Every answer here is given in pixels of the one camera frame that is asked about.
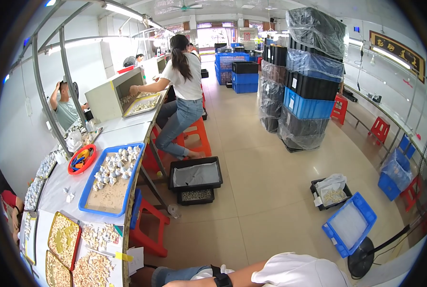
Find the long black hair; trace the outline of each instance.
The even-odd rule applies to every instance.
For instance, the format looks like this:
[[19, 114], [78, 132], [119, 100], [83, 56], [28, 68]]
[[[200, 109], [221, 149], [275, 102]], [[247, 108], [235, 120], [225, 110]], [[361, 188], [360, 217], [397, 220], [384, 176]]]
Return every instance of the long black hair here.
[[170, 38], [170, 47], [172, 49], [171, 59], [172, 59], [172, 68], [177, 69], [183, 76], [183, 78], [191, 80], [193, 75], [191, 75], [190, 66], [188, 65], [188, 59], [183, 54], [183, 50], [188, 46], [188, 39], [181, 34], [175, 35]]

